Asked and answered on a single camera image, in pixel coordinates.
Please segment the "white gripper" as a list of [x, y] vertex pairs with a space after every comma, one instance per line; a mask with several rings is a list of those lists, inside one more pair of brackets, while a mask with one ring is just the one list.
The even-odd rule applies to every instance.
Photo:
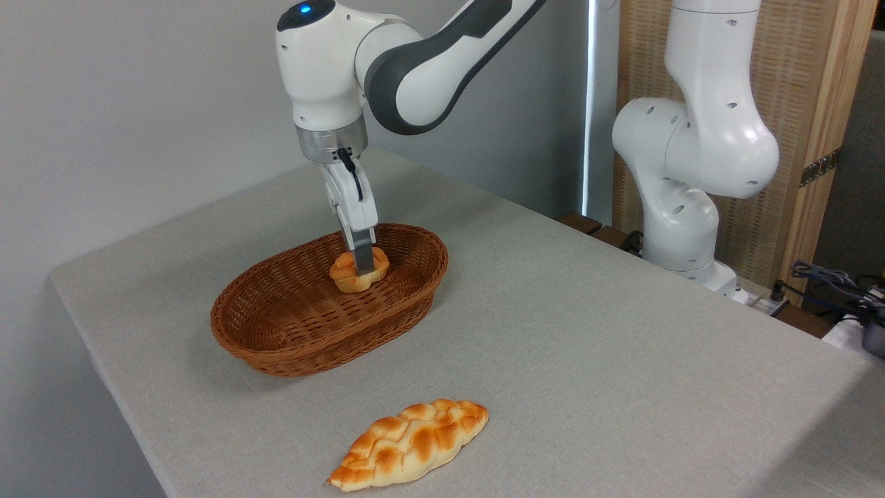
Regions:
[[344, 229], [346, 246], [354, 258], [357, 275], [365, 275], [375, 270], [373, 228], [379, 223], [379, 217], [366, 171], [358, 160], [353, 163], [354, 172], [348, 170], [344, 162], [323, 164], [322, 174], [330, 205]]

